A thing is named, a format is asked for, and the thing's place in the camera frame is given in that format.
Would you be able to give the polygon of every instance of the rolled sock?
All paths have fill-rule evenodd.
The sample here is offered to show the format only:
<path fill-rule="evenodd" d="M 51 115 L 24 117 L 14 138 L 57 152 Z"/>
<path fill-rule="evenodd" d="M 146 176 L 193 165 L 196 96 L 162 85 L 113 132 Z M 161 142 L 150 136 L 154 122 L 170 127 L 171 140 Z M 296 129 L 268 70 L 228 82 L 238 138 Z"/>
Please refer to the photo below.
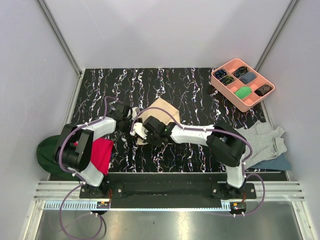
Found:
<path fill-rule="evenodd" d="M 227 75 L 227 72 L 226 72 L 226 70 L 224 70 L 224 69 L 219 69 L 218 71 L 216 71 L 214 74 L 214 77 L 216 78 L 216 79 L 220 79 L 220 78 L 222 78 L 222 77 L 224 77 L 225 75 Z"/>
<path fill-rule="evenodd" d="M 235 95 L 240 98 L 240 99 L 244 99 L 245 97 L 247 97 L 250 93 L 252 93 L 252 90 L 249 86 L 243 86 L 240 87 L 237 91 L 235 91 Z"/>
<path fill-rule="evenodd" d="M 235 79 L 232 76 L 224 76 L 220 79 L 220 82 L 223 83 L 223 85 L 227 86 L 230 83 L 232 83 Z"/>
<path fill-rule="evenodd" d="M 265 84 L 262 85 L 261 87 L 259 87 L 257 90 L 255 90 L 255 94 L 257 94 L 258 96 L 262 97 L 263 95 L 267 94 L 268 92 L 270 92 L 272 90 L 272 87 Z"/>
<path fill-rule="evenodd" d="M 236 78 L 240 78 L 242 75 L 249 72 L 249 69 L 246 66 L 241 66 L 237 70 L 235 70 L 234 74 Z"/>
<path fill-rule="evenodd" d="M 254 80 L 257 76 L 254 72 L 247 72 L 244 75 L 242 75 L 239 80 L 243 82 L 244 84 L 250 83 L 252 80 Z"/>

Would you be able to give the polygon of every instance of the red cloth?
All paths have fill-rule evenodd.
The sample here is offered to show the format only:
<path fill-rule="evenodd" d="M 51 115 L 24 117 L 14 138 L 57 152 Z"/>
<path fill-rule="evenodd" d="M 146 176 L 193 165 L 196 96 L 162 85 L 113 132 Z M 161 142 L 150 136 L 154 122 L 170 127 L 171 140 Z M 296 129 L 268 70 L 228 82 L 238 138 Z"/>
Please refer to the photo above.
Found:
<path fill-rule="evenodd" d="M 108 174 L 113 146 L 114 142 L 105 138 L 98 138 L 92 143 L 90 160 L 96 169 L 104 175 Z"/>

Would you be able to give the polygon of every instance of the metal floor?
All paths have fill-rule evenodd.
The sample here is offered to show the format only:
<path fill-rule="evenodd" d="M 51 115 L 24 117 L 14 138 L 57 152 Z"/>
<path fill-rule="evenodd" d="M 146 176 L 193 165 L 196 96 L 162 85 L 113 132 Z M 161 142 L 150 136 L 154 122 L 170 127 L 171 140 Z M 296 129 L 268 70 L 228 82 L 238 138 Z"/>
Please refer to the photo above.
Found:
<path fill-rule="evenodd" d="M 249 209 L 258 203 L 248 202 Z M 84 211 L 63 211 L 64 225 Z M 244 218 L 214 216 L 209 212 L 110 211 L 103 215 L 107 225 L 97 240 L 302 240 L 293 207 L 288 202 L 265 202 Z M 80 239 L 93 236 L 98 219 L 85 216 L 67 228 Z M 45 210 L 37 240 L 69 240 L 60 230 L 58 211 Z"/>

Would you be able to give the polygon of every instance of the black marble surface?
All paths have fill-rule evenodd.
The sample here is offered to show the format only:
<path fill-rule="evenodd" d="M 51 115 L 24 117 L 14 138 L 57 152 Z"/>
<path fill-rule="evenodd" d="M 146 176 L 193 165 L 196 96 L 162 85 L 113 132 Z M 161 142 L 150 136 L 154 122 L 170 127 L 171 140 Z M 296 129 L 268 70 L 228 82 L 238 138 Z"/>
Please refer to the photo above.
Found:
<path fill-rule="evenodd" d="M 265 122 L 258 104 L 240 112 L 210 85 L 214 68 L 125 68 L 86 69 L 72 123 L 81 124 L 102 116 L 103 98 L 112 96 L 132 107 L 147 108 L 162 98 L 180 112 L 181 123 L 210 125 L 223 120 L 234 128 L 249 128 Z M 210 149 L 195 144 L 162 147 L 138 146 L 121 132 L 107 135 L 114 141 L 110 172 L 221 172 Z"/>

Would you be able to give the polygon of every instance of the gray cloth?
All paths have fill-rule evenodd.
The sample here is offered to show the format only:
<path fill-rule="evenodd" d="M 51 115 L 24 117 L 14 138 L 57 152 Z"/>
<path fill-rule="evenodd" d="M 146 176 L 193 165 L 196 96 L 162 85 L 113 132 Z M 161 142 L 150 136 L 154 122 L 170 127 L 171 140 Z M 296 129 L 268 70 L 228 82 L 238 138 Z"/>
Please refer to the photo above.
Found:
<path fill-rule="evenodd" d="M 256 79 L 256 75 L 254 72 L 247 72 L 244 75 L 242 75 L 241 77 L 239 77 L 239 80 L 241 82 L 243 82 L 244 84 L 248 84 L 250 82 L 252 82 L 254 79 Z"/>
<path fill-rule="evenodd" d="M 281 136 L 285 130 L 278 126 L 273 129 L 268 122 L 256 122 L 249 129 L 239 128 L 237 131 L 246 138 L 252 146 L 252 156 L 245 161 L 245 169 L 264 161 L 277 158 L 280 154 L 287 151 L 284 139 Z M 249 148 L 245 147 L 244 156 L 250 153 Z"/>

